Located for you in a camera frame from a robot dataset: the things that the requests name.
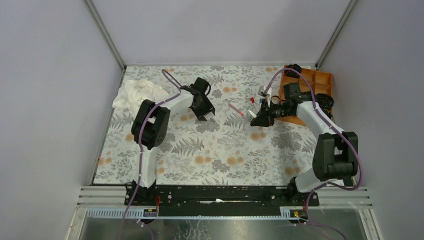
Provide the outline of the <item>floral table mat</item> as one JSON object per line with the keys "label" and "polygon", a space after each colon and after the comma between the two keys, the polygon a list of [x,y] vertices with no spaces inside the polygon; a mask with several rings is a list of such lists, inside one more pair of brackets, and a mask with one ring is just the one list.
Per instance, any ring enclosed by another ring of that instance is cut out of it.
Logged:
{"label": "floral table mat", "polygon": [[[260,86],[275,66],[168,66],[181,84],[196,78],[211,84],[215,115],[199,121],[190,109],[172,115],[159,146],[155,173],[163,185],[286,185],[312,166],[316,139],[301,125],[277,120],[272,127],[251,127]],[[241,116],[228,106],[238,108]]]}

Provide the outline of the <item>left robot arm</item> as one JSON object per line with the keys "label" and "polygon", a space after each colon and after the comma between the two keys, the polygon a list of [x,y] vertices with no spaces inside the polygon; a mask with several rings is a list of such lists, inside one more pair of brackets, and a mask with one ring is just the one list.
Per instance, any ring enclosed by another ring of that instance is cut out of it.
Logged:
{"label": "left robot arm", "polygon": [[140,147],[136,175],[131,187],[134,199],[148,206],[155,200],[156,159],[159,146],[167,135],[170,117],[183,109],[190,109],[198,121],[206,121],[206,115],[215,114],[208,99],[211,85],[198,77],[194,83],[177,86],[174,96],[154,102],[144,100],[131,127],[135,143]]}

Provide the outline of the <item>pink red pen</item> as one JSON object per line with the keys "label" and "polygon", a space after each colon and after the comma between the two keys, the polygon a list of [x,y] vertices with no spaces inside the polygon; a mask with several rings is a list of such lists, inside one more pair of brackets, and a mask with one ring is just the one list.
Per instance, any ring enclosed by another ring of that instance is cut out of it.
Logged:
{"label": "pink red pen", "polygon": [[227,104],[231,109],[233,109],[235,112],[237,112],[238,114],[240,114],[241,116],[244,116],[244,113],[241,112],[238,108],[236,108],[233,104],[231,104],[230,102]]}

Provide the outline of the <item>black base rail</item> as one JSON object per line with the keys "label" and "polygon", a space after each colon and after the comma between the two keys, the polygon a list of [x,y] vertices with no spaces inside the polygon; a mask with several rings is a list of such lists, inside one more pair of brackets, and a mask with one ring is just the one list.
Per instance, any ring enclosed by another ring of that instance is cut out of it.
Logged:
{"label": "black base rail", "polygon": [[149,217],[288,217],[319,206],[317,193],[299,192],[289,186],[243,185],[125,185],[126,206],[152,206]]}

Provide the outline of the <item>white crumpled cloth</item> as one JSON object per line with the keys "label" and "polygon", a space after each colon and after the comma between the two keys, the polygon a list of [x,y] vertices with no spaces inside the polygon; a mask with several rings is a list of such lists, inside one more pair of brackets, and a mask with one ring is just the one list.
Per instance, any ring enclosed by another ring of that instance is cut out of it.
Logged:
{"label": "white crumpled cloth", "polygon": [[162,86],[142,78],[141,80],[126,80],[118,89],[117,96],[112,102],[114,109],[125,109],[134,119],[144,100],[153,102],[169,98],[170,95]]}

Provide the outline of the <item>white pen grey cap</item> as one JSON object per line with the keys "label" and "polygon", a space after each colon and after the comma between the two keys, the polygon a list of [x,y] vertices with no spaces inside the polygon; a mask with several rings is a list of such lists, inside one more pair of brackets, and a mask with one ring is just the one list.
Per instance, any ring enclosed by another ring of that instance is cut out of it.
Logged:
{"label": "white pen grey cap", "polygon": [[253,119],[257,117],[257,115],[254,112],[252,112],[251,110],[248,110],[248,113]]}

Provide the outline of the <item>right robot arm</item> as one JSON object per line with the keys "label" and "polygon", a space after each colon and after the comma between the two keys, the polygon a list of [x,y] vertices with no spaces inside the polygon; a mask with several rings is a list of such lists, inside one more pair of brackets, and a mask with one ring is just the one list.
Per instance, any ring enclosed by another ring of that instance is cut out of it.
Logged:
{"label": "right robot arm", "polygon": [[307,194],[321,185],[335,185],[334,180],[354,177],[359,170],[358,136],[337,126],[322,110],[320,94],[301,91],[298,83],[283,86],[285,100],[272,103],[268,86],[261,86],[260,108],[250,121],[252,127],[271,127],[283,117],[298,117],[316,138],[312,167],[287,185],[286,198],[293,206],[301,205]]}

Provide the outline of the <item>orange compartment tray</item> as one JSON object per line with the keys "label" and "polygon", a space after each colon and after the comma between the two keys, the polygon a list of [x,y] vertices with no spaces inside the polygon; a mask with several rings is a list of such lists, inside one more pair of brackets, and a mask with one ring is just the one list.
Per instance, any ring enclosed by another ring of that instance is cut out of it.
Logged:
{"label": "orange compartment tray", "polygon": [[[333,97],[333,87],[332,87],[333,74],[332,73],[323,72],[323,71],[314,70],[314,69],[308,69],[305,67],[297,67],[297,66],[294,69],[302,74],[302,76],[309,83],[309,85],[311,86],[315,94],[326,94],[330,97]],[[309,88],[307,87],[305,82],[299,76],[295,76],[295,75],[296,73],[289,73],[289,71],[284,71],[284,73],[282,74],[279,92],[278,92],[278,97],[280,100],[285,100],[283,86],[289,83],[299,83],[300,90],[302,92],[309,91]],[[326,114],[328,113],[332,114],[331,109],[334,106],[334,101],[331,102],[330,100],[328,100],[327,102],[328,103],[326,103],[326,105],[324,106],[327,107],[328,109],[325,109],[323,111]],[[291,124],[306,126],[306,124],[296,116],[287,116],[283,118],[278,118],[278,120],[291,123]]]}

